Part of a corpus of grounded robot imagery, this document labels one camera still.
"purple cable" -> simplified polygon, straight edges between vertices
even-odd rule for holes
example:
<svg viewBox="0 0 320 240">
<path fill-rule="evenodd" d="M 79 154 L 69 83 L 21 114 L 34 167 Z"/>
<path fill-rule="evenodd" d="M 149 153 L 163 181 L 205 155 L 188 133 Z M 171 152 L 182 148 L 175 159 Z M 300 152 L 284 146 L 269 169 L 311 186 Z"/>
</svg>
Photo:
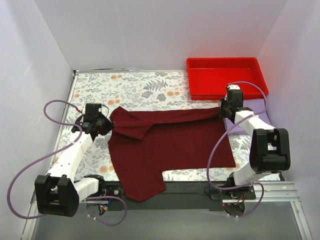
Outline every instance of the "purple cable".
<svg viewBox="0 0 320 240">
<path fill-rule="evenodd" d="M 77 127 L 77 128 L 80 130 L 79 136 L 74 140 L 74 142 L 77 142 L 77 141 L 80 139 L 81 135 L 82 135 L 82 128 L 81 128 L 79 125 L 74 124 L 74 123 L 65 123 L 65 122 L 57 121 L 57 120 L 52 119 L 50 116 L 48 116 L 48 114 L 47 114 L 47 107 L 48 107 L 48 105 L 50 105 L 50 104 L 52 104 L 52 103 L 57 103 L 57 102 L 58 102 L 58 103 L 67 104 L 67 105 L 70 105 L 70 106 L 78 109 L 77 106 L 75 106 L 74 104 L 69 103 L 69 102 L 67 102 L 67 101 L 63 101 L 63 100 L 52 100 L 52 101 L 49 101 L 48 103 L 46 103 L 46 104 L 44 105 L 43 113 L 44 113 L 44 115 L 46 116 L 46 118 L 48 118 L 50 121 L 52 121 L 52 122 L 54 122 L 54 123 L 56 123 L 56 124 L 61 124 L 61 125 L 64 125 L 64 126 L 74 126 L 74 127 Z M 14 183 L 16 182 L 17 178 L 18 178 L 25 170 L 27 170 L 27 169 L 30 168 L 31 166 L 33 166 L 33 165 L 41 162 L 42 160 L 45 160 L 46 158 L 49 158 L 49 157 L 51 157 L 51 156 L 53 156 L 53 155 L 55 155 L 55 154 L 57 154 L 57 153 L 60 153 L 60 152 L 62 152 L 62 151 L 64 151 L 64 150 L 66 150 L 67 148 L 70 148 L 72 145 L 73 145 L 73 143 L 70 143 L 70 144 L 68 144 L 68 145 L 66 145 L 66 146 L 64 146 L 64 147 L 62 147 L 62 148 L 60 148 L 60 149 L 58 149 L 58 150 L 56 150 L 56 151 L 54 151 L 54 152 L 52 152 L 52 153 L 49 153 L 49 154 L 47 154 L 47 155 L 45 155 L 45 156 L 43 156 L 43 157 L 41 157 L 41 158 L 39 158 L 39 159 L 31 162 L 30 164 L 28 164 L 27 166 L 25 166 L 24 168 L 22 168 L 22 169 L 14 176 L 14 178 L 13 178 L 12 181 L 10 182 L 10 185 L 9 185 L 9 187 L 8 187 L 8 191 L 7 191 L 7 193 L 6 193 L 6 201 L 7 201 L 7 203 L 8 203 L 8 206 L 9 206 L 11 212 L 12 212 L 14 215 L 16 215 L 18 218 L 21 218 L 21 219 L 37 219 L 37 218 L 40 218 L 40 217 L 45 216 L 45 214 L 40 214 L 40 215 L 37 215 L 37 216 L 23 216 L 23 215 L 19 214 L 19 213 L 14 209 L 14 207 L 12 206 L 12 203 L 11 203 L 11 190 L 12 190 L 12 187 L 13 187 Z"/>
<path fill-rule="evenodd" d="M 96 217 L 94 215 L 88 214 L 88 216 L 90 216 L 94 220 L 98 220 L 99 222 L 101 222 L 101 223 L 103 223 L 103 224 L 105 224 L 107 226 L 112 226 L 112 227 L 119 225 L 120 223 L 122 223 L 125 220 L 125 218 L 127 216 L 127 211 L 128 211 L 125 201 L 123 201 L 121 198 L 116 197 L 116 196 L 92 196 L 92 197 L 87 197 L 86 198 L 87 201 L 88 200 L 100 200 L 100 199 L 116 199 L 116 200 L 119 200 L 124 206 L 124 215 L 121 218 L 121 220 L 116 222 L 116 223 L 109 223 L 109 222 L 107 222 L 105 220 L 102 220 L 101 218 Z"/>
<path fill-rule="evenodd" d="M 261 203 L 262 201 L 262 198 L 264 196 L 264 187 L 263 185 L 260 183 L 260 182 L 254 182 L 254 183 L 246 183 L 246 184 L 242 184 L 242 185 L 238 185 L 238 186 L 232 186 L 232 187 L 218 187 L 216 185 L 214 185 L 211 180 L 210 180 L 210 174 L 209 174 L 209 170 L 210 170 L 210 166 L 211 166 L 211 161 L 212 161 L 212 158 L 213 158 L 213 155 L 215 154 L 219 144 L 222 142 L 222 140 L 228 135 L 228 133 L 233 129 L 235 128 L 236 126 L 238 126 L 239 124 L 243 123 L 245 120 L 255 116 L 255 115 L 258 115 L 258 114 L 263 114 L 267 111 L 267 97 L 265 95 L 265 93 L 255 84 L 251 83 L 251 82 L 246 82 L 246 81 L 235 81 L 235 82 L 232 82 L 230 83 L 229 85 L 231 84 L 249 84 L 249 85 L 252 85 L 254 86 L 255 88 L 257 88 L 261 93 L 262 93 L 262 96 L 263 96 L 263 99 L 264 99 L 264 110 L 261 111 L 261 112 L 255 112 L 254 114 L 252 115 L 249 115 L 249 116 L 246 116 L 244 119 L 240 120 L 239 122 L 237 122 L 236 124 L 234 124 L 232 127 L 230 127 L 221 137 L 220 139 L 216 142 L 216 144 L 214 145 L 214 148 L 212 149 L 212 152 L 210 154 L 210 157 L 209 157 L 209 160 L 208 160 L 208 164 L 206 166 L 206 178 L 208 180 L 208 183 L 211 187 L 217 189 L 217 190 L 222 190 L 222 191 L 225 191 L 225 190 L 235 190 L 235 189 L 240 189 L 240 188 L 243 188 L 243 187 L 250 187 L 252 186 L 253 184 L 259 184 L 261 185 L 261 188 L 262 188 L 262 194 L 261 194 L 261 197 L 259 199 L 259 201 L 257 202 L 256 206 L 254 206 L 254 208 L 252 210 L 250 210 L 248 213 L 246 214 L 243 214 L 239 217 L 245 217 L 247 215 L 249 215 L 250 213 L 252 213 L 258 206 L 259 204 Z"/>
</svg>

